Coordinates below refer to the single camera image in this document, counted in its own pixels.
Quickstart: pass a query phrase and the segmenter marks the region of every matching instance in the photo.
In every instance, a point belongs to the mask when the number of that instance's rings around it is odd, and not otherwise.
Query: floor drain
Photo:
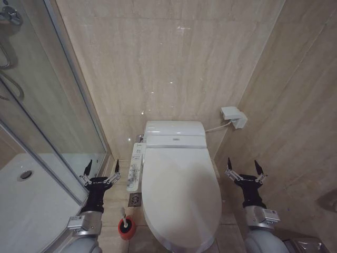
[[[24,180],[30,178],[32,176],[32,174],[33,174],[32,170],[27,170],[27,171],[21,173],[20,176],[18,176],[17,179],[18,179],[18,181],[24,181]]]
[[[141,193],[130,193],[128,199],[128,207],[140,207],[142,205],[142,194]]]

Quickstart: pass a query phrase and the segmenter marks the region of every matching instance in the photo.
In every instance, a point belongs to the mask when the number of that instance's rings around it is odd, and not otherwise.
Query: toilet
[[[142,201],[156,239],[172,252],[203,252],[221,217],[219,184],[196,121],[148,121]]]

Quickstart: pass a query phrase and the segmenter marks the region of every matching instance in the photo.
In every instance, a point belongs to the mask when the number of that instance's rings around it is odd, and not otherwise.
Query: robotic hand
[[[248,253],[289,253],[285,244],[272,233],[274,224],[280,221],[276,211],[267,209],[259,195],[259,187],[267,175],[263,173],[261,166],[255,160],[255,168],[258,177],[237,174],[232,169],[231,160],[228,158],[225,174],[240,186],[243,191],[243,208],[246,212],[246,222],[250,229],[245,239]]]
[[[262,167],[255,161],[255,168],[258,173],[258,177],[245,175],[245,174],[237,174],[232,169],[232,163],[230,158],[228,158],[226,175],[229,176],[230,179],[234,181],[237,186],[240,186],[243,191],[244,202],[242,204],[243,208],[247,206],[259,206],[262,208],[266,208],[266,205],[262,202],[262,198],[259,195],[259,187],[262,186],[263,180],[267,177],[263,173]]]
[[[258,177],[237,174],[232,169],[231,160],[228,158],[227,169],[225,174],[240,186],[244,196],[243,208],[246,211],[246,221],[251,229],[273,230],[274,224],[280,221],[276,211],[267,209],[259,195],[259,187],[263,185],[264,179],[267,177],[263,173],[262,167],[255,160],[255,168]]]

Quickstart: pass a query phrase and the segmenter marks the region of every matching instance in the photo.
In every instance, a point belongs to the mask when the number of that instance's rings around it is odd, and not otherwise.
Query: toilet lid
[[[147,148],[144,161],[143,210],[156,238],[170,248],[212,243],[221,196],[208,150]]]

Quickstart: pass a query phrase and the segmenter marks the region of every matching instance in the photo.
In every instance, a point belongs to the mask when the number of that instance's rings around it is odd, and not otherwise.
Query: glass shower door
[[[74,174],[82,174],[93,160],[92,177],[98,173],[106,150],[48,12],[42,1],[8,2],[1,2],[0,8],[15,10],[19,21],[0,20],[0,78]],[[10,115],[6,120],[16,127],[20,124]],[[42,158],[50,158],[46,150],[36,151]]]
[[[81,205],[0,125],[0,252],[41,252]]]

